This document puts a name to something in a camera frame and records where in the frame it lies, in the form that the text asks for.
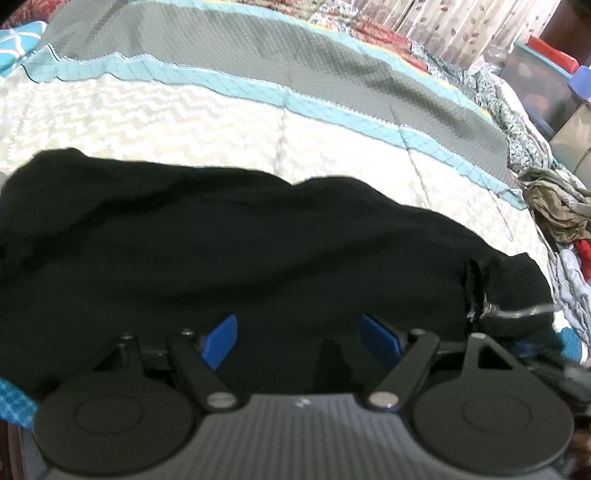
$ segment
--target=curtain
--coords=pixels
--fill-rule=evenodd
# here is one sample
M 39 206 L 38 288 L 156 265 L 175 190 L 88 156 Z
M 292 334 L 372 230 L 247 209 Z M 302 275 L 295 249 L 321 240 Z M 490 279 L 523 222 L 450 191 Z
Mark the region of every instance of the curtain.
M 560 0 L 355 0 L 362 15 L 464 69 L 538 37 Z

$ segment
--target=round black disc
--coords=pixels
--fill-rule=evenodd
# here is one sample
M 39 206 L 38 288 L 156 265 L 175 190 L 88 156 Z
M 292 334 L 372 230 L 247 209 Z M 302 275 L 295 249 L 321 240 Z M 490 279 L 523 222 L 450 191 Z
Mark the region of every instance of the round black disc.
M 56 467 L 119 476 L 158 464 L 184 445 L 194 426 L 189 401 L 128 372 L 93 372 L 52 393 L 34 418 L 41 453 Z
M 572 435 L 568 407 L 536 378 L 481 374 L 418 399 L 413 425 L 425 446 L 446 463 L 483 475 L 521 475 L 554 462 Z

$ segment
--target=pillow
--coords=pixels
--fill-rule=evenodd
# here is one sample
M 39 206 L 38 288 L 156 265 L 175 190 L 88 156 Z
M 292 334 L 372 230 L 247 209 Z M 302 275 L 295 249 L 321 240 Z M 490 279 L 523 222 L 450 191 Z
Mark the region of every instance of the pillow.
M 31 22 L 0 30 L 0 76 L 7 76 L 35 49 L 46 26 L 45 22 Z
M 14 28 L 35 20 L 49 22 L 68 0 L 26 0 L 0 28 Z

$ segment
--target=bed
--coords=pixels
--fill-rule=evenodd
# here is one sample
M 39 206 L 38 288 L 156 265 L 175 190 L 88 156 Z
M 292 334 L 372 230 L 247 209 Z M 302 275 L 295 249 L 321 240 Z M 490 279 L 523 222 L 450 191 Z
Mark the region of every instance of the bed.
M 420 46 L 363 8 L 71 0 L 0 80 L 0 171 L 74 147 L 290 183 L 351 176 L 508 255 L 527 253 L 550 282 L 547 247 L 507 166 L 551 162 L 528 143 L 533 127 L 517 121 L 516 134 L 502 120 L 510 112 L 451 85 Z M 554 327 L 584 361 L 568 323 Z M 34 409 L 0 381 L 0 417 L 28 426 Z

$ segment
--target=black plastic part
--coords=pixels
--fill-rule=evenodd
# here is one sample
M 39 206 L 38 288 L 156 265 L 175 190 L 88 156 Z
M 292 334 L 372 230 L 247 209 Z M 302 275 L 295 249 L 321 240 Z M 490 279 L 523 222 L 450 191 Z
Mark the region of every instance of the black plastic part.
M 194 348 L 194 336 L 172 335 L 166 340 L 170 362 L 177 371 L 181 386 L 187 390 L 206 412 L 218 413 L 234 410 L 238 404 L 228 408 L 212 408 L 207 398 L 214 393 L 233 395 L 226 384 L 219 379 L 215 372 L 201 358 Z
M 550 465 L 569 444 L 564 402 L 490 338 L 471 336 L 459 377 L 417 400 L 413 426 L 443 461 L 483 475 Z
M 117 340 L 110 349 L 49 395 L 35 415 L 39 450 L 63 471 L 85 476 L 142 471 L 178 451 L 194 428 L 190 402 L 143 376 L 134 338 Z M 120 368 L 94 370 L 105 362 Z
M 437 349 L 437 356 L 454 355 L 466 352 L 466 342 L 441 342 Z
M 408 405 L 414 394 L 420 389 L 429 373 L 433 357 L 439 347 L 439 337 L 431 332 L 409 334 L 409 343 L 413 345 L 398 365 L 374 388 L 376 392 L 390 392 L 398 397 L 398 403 L 388 411 L 397 412 Z
M 589 373 L 581 368 L 573 372 L 564 372 L 546 364 L 529 361 L 526 366 L 530 373 L 564 396 L 569 403 L 578 406 L 591 404 L 591 385 Z

